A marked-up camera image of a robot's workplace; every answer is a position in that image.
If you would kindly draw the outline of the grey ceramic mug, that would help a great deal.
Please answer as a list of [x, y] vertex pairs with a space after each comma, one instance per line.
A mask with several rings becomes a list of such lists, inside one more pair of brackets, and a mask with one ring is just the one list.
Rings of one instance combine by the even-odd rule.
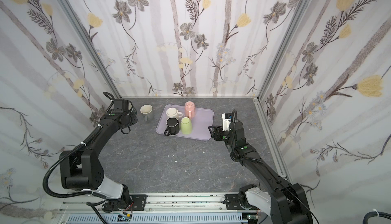
[[153, 120], [153, 107], [149, 104], [143, 105], [140, 108], [140, 112], [144, 118], [145, 121], [151, 121]]

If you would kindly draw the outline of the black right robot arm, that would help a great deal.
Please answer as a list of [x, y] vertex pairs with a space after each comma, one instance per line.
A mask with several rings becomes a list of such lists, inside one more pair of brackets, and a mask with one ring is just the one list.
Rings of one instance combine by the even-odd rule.
[[266, 213], [274, 224], [312, 224], [313, 217], [304, 189], [299, 184], [291, 184], [277, 174], [261, 158], [256, 149], [246, 142], [242, 123], [232, 123], [228, 131], [221, 126], [209, 126], [208, 130], [215, 141], [223, 141], [233, 161], [240, 163], [267, 189], [265, 198], [250, 196], [255, 188], [243, 193], [245, 204], [257, 207]]

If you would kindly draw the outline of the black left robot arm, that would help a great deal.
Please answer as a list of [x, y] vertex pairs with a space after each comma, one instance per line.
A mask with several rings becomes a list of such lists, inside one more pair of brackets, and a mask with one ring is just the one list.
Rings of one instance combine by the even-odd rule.
[[64, 189], [91, 191], [92, 195], [108, 200], [122, 197], [124, 186], [105, 176], [99, 154], [117, 131], [129, 129], [138, 122], [136, 114], [137, 111], [131, 101], [112, 101], [94, 131], [80, 143], [82, 148], [60, 163]]

